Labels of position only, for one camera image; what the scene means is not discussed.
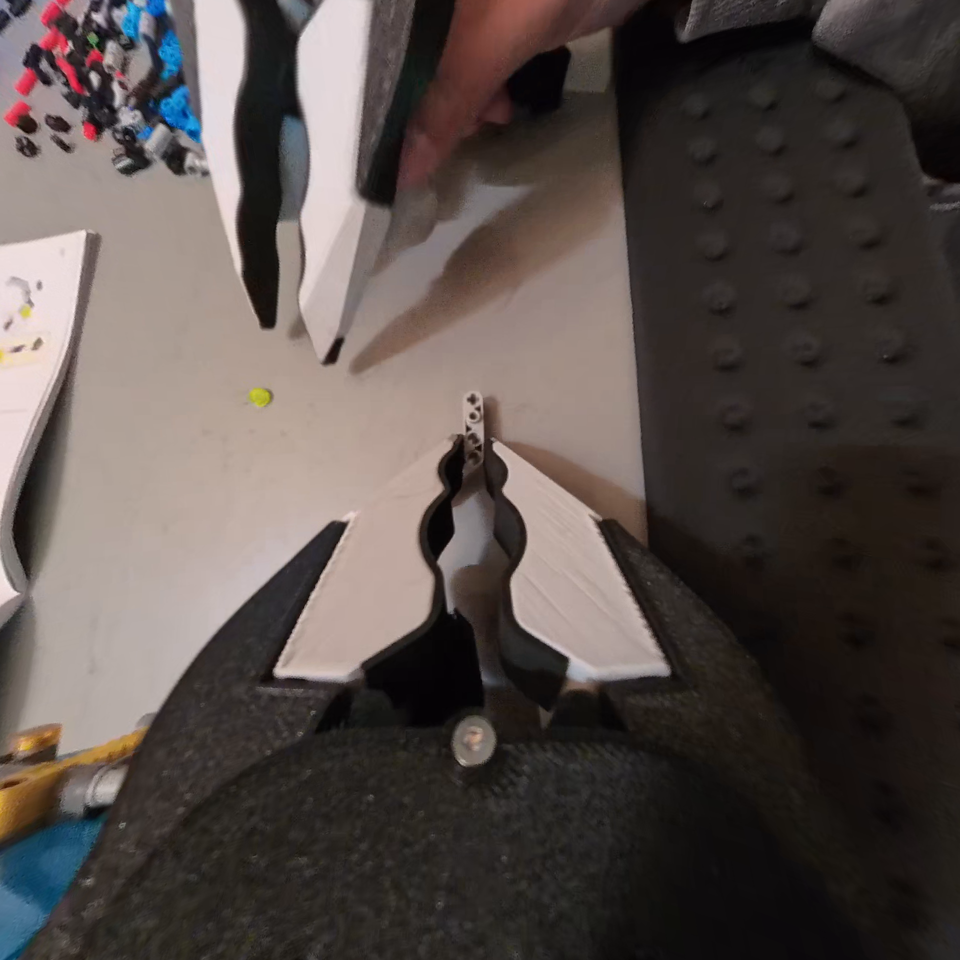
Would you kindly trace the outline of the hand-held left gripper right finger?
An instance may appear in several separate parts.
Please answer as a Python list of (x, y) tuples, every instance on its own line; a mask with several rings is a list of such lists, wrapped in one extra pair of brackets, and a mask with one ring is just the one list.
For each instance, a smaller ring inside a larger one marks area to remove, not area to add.
[(546, 712), (568, 682), (601, 688), (669, 678), (669, 658), (602, 518), (499, 440), (485, 451), (498, 588), (499, 659)]

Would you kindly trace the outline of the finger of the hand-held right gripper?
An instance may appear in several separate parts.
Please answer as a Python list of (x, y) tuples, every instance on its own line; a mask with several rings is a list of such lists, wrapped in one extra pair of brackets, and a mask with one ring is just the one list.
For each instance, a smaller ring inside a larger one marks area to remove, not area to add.
[(309, 2), (195, 1), (191, 96), (234, 270), (261, 329), (277, 325), (278, 227), (306, 196), (306, 125), (297, 93)]
[(409, 3), (320, 2), (296, 49), (308, 144), (298, 306), (320, 363), (337, 362), (391, 215), (382, 147), (401, 85)]

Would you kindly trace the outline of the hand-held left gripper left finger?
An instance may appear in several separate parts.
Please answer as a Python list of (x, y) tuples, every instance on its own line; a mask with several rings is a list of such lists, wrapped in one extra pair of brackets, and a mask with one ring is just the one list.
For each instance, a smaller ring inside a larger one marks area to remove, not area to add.
[(439, 558), (454, 536), (464, 465), (463, 436), (445, 438), (344, 518), (273, 678), (354, 681), (447, 610)]

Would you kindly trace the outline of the grey toy brick beam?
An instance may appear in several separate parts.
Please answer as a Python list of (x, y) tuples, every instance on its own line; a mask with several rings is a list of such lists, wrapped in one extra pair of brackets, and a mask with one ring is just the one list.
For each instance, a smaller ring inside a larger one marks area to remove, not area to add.
[(469, 390), (462, 397), (463, 475), (468, 476), (484, 463), (486, 450), (486, 413), (480, 390)]

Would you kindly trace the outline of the blue toy brick vehicle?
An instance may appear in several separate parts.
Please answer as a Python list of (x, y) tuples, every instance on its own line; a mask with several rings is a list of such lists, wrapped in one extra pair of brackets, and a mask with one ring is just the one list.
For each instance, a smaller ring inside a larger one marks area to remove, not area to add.
[(1, 957), (18, 958), (97, 840), (155, 714), (101, 745), (59, 753), (60, 724), (2, 743)]

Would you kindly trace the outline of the person's right hand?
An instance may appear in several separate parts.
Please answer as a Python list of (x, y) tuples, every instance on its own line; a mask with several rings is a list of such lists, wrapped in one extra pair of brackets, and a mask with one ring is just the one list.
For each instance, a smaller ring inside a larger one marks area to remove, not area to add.
[(434, 78), (406, 129), (397, 189), (425, 185), (459, 144), (504, 125), (507, 83), (539, 54), (618, 27), (642, 1), (457, 1)]

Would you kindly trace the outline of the pile of loose toy bricks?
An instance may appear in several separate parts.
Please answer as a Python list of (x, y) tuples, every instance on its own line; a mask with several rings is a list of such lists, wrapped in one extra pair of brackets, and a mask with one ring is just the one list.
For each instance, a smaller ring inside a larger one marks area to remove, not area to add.
[(42, 139), (67, 155), (110, 141), (121, 176), (210, 175), (173, 2), (2, 2), (2, 40), (29, 15), (33, 35), (2, 78), (2, 125), (21, 157), (37, 159)]

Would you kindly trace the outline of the white instruction booklet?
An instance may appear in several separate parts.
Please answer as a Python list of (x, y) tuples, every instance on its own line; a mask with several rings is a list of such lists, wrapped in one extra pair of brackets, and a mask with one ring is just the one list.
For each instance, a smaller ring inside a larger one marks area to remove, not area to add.
[(18, 501), (79, 342), (101, 237), (80, 230), (1, 246), (1, 625), (28, 577)]

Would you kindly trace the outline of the black dimpled pad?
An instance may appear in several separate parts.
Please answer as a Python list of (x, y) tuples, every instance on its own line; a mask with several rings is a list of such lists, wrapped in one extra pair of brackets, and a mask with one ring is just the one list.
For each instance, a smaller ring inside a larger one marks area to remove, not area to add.
[(803, 27), (614, 39), (649, 543), (759, 662), (888, 956), (958, 958), (958, 306), (892, 93)]

